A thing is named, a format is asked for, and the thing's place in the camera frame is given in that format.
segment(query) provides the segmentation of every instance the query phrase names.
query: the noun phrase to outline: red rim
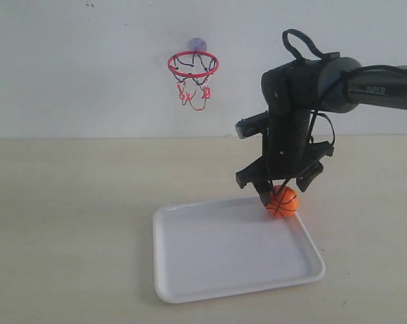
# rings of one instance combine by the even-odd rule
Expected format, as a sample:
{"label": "red rim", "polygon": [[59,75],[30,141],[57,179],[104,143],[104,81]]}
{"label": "red rim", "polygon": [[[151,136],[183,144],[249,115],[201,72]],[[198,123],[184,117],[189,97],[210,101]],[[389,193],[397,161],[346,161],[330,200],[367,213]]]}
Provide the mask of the red rim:
{"label": "red rim", "polygon": [[[175,70],[175,68],[173,66],[171,66],[171,62],[176,58],[176,57],[181,57],[184,55],[190,55],[190,54],[194,54],[194,53],[198,53],[200,55],[204,55],[207,57],[210,57],[211,59],[215,60],[215,67],[211,70],[209,70],[208,72],[203,72],[203,73],[199,73],[199,74],[192,74],[192,73],[183,73],[183,72],[179,72],[177,70]],[[218,70],[218,66],[219,66],[219,61],[218,58],[216,58],[216,56],[207,53],[207,52],[201,52],[201,51],[185,51],[185,52],[180,52],[175,54],[174,56],[169,58],[169,61],[167,61],[167,67],[169,68],[169,70],[176,74],[177,76],[183,76],[184,78],[203,78],[205,76],[210,76],[211,74],[214,74],[217,70]]]}

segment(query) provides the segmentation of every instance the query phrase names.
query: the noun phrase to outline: basketball hoop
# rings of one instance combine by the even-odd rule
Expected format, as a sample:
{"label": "basketball hoop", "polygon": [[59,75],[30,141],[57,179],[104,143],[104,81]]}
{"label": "basketball hoop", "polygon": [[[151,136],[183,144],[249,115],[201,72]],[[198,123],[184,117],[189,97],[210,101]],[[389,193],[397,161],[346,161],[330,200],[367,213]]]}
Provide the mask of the basketball hoop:
{"label": "basketball hoop", "polygon": [[[167,66],[177,80],[182,105],[189,103],[194,110],[202,111],[206,107],[206,101],[211,98],[209,80],[218,70],[218,58],[204,51],[184,51],[170,57]],[[196,107],[193,101],[198,91],[201,92],[201,108]]]}

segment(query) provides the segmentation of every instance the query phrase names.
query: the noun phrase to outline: table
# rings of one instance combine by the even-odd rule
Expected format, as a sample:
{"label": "table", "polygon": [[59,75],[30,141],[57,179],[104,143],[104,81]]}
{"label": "table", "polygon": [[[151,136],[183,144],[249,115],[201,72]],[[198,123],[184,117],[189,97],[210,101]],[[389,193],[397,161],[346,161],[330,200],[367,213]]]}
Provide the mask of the table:
{"label": "table", "polygon": [[407,323],[407,136],[340,136],[300,194],[322,280],[159,300],[153,213],[255,195],[235,172],[260,153],[259,138],[0,140],[0,323]]}

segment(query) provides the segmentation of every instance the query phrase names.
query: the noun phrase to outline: plastic tray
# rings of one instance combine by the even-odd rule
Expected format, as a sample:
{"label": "plastic tray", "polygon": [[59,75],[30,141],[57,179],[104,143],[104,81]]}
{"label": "plastic tray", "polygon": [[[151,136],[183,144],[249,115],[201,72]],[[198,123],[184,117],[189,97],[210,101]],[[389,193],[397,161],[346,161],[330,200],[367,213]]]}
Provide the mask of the plastic tray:
{"label": "plastic tray", "polygon": [[170,303],[295,286],[325,272],[299,216],[274,219],[256,197],[159,209],[153,239],[155,289]]}

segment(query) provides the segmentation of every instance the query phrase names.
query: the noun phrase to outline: orange ball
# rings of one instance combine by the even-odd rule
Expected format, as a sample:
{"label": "orange ball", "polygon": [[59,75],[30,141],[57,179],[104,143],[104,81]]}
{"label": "orange ball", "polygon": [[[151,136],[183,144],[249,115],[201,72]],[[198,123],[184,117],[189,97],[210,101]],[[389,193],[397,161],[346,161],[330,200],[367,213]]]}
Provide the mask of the orange ball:
{"label": "orange ball", "polygon": [[296,210],[299,207],[299,198],[296,191],[290,187],[284,187],[284,189],[278,194],[280,185],[275,186],[270,195],[269,204],[266,209],[276,218],[287,218],[295,215]]}

